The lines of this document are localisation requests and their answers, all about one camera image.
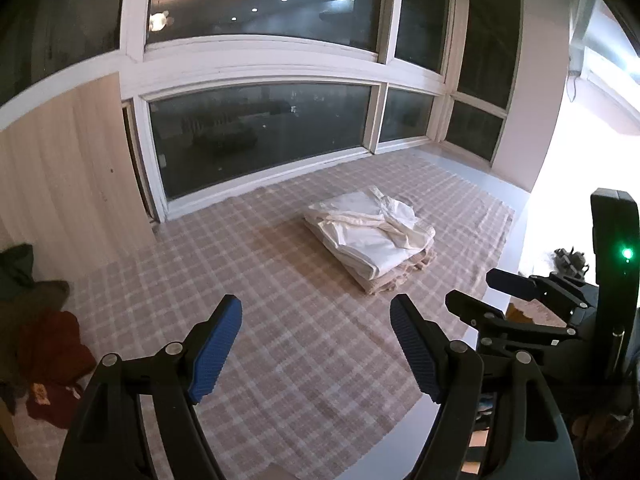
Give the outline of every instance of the checkered fabric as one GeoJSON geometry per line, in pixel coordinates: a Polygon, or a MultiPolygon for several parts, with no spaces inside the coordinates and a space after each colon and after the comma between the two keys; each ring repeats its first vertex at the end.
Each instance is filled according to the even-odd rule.
{"type": "MultiPolygon", "coordinates": [[[[389,322],[409,294],[450,338],[465,326],[444,307],[457,288],[481,298],[513,211],[413,150],[340,164],[229,198],[162,225],[158,243],[74,284],[67,308],[98,357],[155,353],[209,317],[223,294],[242,328],[215,390],[196,407],[230,479],[275,462],[301,480],[332,479],[379,442],[420,397],[389,322]],[[436,229],[436,261],[395,292],[366,296],[304,226],[303,206],[375,185],[436,229]]],[[[160,479],[171,478],[152,402],[143,399],[160,479]]],[[[54,477],[64,431],[15,419],[19,452],[54,477]]]]}

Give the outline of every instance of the metal screw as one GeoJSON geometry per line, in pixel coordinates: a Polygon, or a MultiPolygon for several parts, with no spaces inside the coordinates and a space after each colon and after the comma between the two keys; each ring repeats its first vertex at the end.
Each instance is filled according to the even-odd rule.
{"type": "Polygon", "coordinates": [[[464,352],[466,352],[466,344],[458,340],[455,340],[449,343],[449,348],[451,348],[454,352],[458,354],[463,354],[464,352]]]}
{"type": "Polygon", "coordinates": [[[107,354],[102,358],[103,366],[113,366],[118,362],[118,356],[116,354],[107,354]]]}
{"type": "Polygon", "coordinates": [[[516,359],[522,364],[528,365],[531,362],[531,354],[524,350],[520,350],[519,352],[516,352],[516,359]]]}
{"type": "Polygon", "coordinates": [[[164,348],[164,351],[167,352],[169,355],[178,355],[180,352],[182,352],[182,344],[181,343],[169,343],[164,348]]]}

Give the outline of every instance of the cable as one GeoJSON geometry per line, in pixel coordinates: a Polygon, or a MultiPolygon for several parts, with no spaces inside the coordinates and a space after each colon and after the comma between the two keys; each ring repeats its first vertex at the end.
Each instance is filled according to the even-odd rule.
{"type": "Polygon", "coordinates": [[[564,84],[564,89],[566,90],[566,96],[569,98],[569,102],[573,103],[575,101],[575,97],[577,95],[577,89],[575,87],[575,80],[578,79],[578,76],[574,75],[574,96],[573,97],[571,97],[569,95],[569,89],[567,88],[567,83],[569,82],[569,79],[571,78],[571,76],[572,76],[572,74],[571,74],[571,72],[569,72],[569,76],[567,77],[566,83],[564,84]]]}

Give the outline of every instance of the pile of clothes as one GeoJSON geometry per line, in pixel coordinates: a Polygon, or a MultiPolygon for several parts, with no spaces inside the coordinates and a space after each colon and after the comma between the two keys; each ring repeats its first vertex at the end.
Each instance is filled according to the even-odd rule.
{"type": "Polygon", "coordinates": [[[306,225],[367,294],[394,290],[435,257],[435,229],[371,186],[309,205],[306,225]]]}
{"type": "Polygon", "coordinates": [[[60,312],[69,284],[36,282],[32,270],[29,244],[0,253],[0,412],[15,414],[16,398],[28,393],[31,417],[66,429],[82,394],[78,379],[96,361],[76,316],[60,312]]]}

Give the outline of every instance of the folded bedding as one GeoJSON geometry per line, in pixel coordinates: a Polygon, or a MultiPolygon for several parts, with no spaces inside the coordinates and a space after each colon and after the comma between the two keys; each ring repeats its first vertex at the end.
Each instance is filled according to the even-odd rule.
{"type": "Polygon", "coordinates": [[[303,213],[311,230],[368,293],[394,288],[416,265],[422,268],[433,259],[433,226],[375,186],[312,204],[303,213]]]}

